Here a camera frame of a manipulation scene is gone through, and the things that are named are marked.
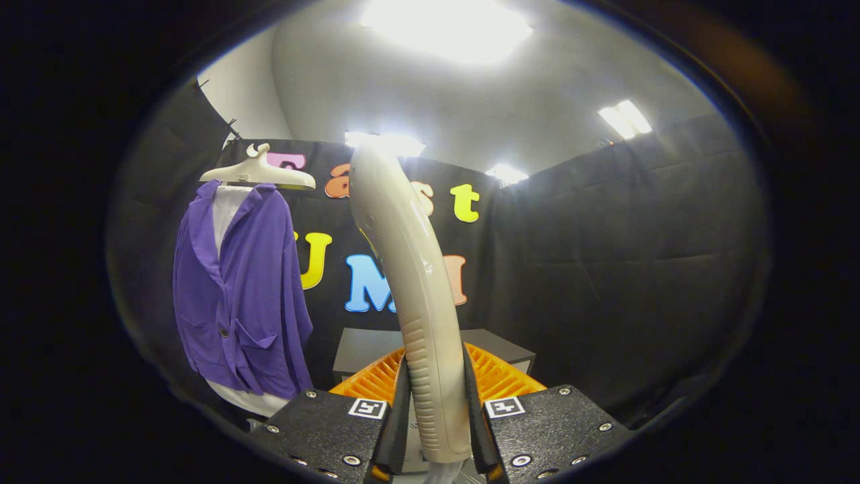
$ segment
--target orange soft finger pad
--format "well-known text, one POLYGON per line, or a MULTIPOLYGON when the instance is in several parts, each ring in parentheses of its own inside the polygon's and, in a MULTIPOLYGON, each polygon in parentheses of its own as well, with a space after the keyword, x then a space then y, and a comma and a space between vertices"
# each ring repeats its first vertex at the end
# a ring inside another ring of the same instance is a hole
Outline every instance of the orange soft finger pad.
POLYGON ((481 404, 487 400, 533 394, 546 387, 489 351, 466 343, 481 404))
POLYGON ((347 397, 385 400, 389 405, 394 405, 397 371, 404 351, 406 349, 401 348, 379 358, 329 392, 347 397))

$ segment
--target blue letter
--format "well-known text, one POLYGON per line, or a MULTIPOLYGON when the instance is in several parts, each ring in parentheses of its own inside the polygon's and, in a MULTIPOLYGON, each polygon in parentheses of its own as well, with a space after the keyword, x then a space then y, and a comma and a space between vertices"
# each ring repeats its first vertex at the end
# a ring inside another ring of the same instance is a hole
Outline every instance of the blue letter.
MULTIPOLYGON (((373 307, 377 311, 382 311, 388 296, 391 294, 391 289, 388 287, 388 280, 379 274, 373 259, 361 254, 352 255, 347 257, 347 265, 353 270, 353 282, 349 291, 347 311, 363 313, 371 308, 371 305, 365 301, 365 292, 371 297, 373 307)), ((396 313, 394 301, 391 301, 388 309, 392 313, 396 313)))

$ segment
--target light fixture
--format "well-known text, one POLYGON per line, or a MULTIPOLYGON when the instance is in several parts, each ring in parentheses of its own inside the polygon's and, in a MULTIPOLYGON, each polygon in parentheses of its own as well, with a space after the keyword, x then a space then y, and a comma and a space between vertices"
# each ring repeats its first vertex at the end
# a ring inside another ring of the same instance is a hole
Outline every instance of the light fixture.
POLYGON ((514 168, 511 168, 507 164, 499 163, 493 168, 485 171, 486 174, 491 177, 499 178, 503 185, 513 185, 514 183, 522 182, 527 179, 529 176, 523 173, 522 171, 517 171, 514 168))
POLYGON ((401 134, 371 134, 358 131, 346 131, 343 134, 347 146, 357 148, 369 140, 380 140, 397 156, 414 157, 421 154, 427 146, 415 138, 401 134))
POLYGON ((630 99, 625 99, 615 106, 603 108, 597 112, 625 140, 637 134, 651 132, 651 125, 645 120, 636 105, 630 99))
POLYGON ((506 57, 531 27, 492 0, 374 0, 361 24, 427 53, 467 63, 506 57))

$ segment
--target white wall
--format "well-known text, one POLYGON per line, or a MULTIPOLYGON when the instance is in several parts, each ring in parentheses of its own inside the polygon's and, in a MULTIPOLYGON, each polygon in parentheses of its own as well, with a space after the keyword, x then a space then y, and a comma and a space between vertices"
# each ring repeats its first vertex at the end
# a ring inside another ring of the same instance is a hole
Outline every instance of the white wall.
POLYGON ((263 30, 197 76, 209 103, 225 121, 235 118, 233 129, 246 139, 292 139, 274 86, 273 39, 274 27, 263 30))

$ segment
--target clothes hanger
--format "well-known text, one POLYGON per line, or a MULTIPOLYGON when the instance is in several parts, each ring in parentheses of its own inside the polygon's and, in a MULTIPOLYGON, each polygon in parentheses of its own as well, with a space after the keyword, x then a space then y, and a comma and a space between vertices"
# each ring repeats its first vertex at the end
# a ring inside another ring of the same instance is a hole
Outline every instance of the clothes hanger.
POLYGON ((200 177, 201 182, 219 180, 221 182, 274 183, 282 189, 313 190, 316 180, 311 175, 298 170, 287 170, 271 166, 266 161, 269 144, 263 143, 254 149, 248 146, 246 158, 240 164, 209 170, 200 177))

